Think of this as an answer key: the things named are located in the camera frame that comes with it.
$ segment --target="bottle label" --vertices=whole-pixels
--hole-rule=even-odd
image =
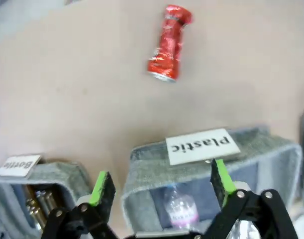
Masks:
[[[169,216],[171,224],[176,227],[183,227],[199,220],[195,204],[188,209],[182,209],[179,212],[170,213]]]

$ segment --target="metal bolt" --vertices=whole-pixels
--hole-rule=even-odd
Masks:
[[[61,215],[62,215],[62,211],[60,211],[60,210],[57,211],[56,216],[57,216],[57,217],[60,217]]]
[[[81,206],[81,212],[85,212],[88,209],[87,205],[82,205]]]
[[[245,196],[245,193],[242,192],[242,191],[239,191],[239,192],[237,192],[237,196],[238,196],[239,198],[243,198],[243,197]]]
[[[265,193],[266,198],[272,198],[272,193],[271,192],[266,192]]]

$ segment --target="white label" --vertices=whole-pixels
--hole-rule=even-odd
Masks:
[[[0,167],[0,176],[25,177],[41,155],[12,156]]]
[[[190,208],[172,212],[169,214],[171,224],[174,227],[186,227],[199,220],[196,205],[193,204]]]
[[[167,138],[166,145],[171,165],[240,153],[224,128]]]

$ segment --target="beige table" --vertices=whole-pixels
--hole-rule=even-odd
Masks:
[[[165,3],[195,15],[177,84],[145,71]],[[0,43],[0,162],[76,160],[118,189],[135,146],[258,123],[297,140],[303,111],[304,0],[84,0]],[[111,224],[129,233],[118,202]]]

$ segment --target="red aluminum can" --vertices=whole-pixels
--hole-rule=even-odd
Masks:
[[[147,65],[147,71],[154,77],[166,82],[176,82],[183,29],[192,22],[192,17],[192,13],[181,6],[166,7],[159,45]]]

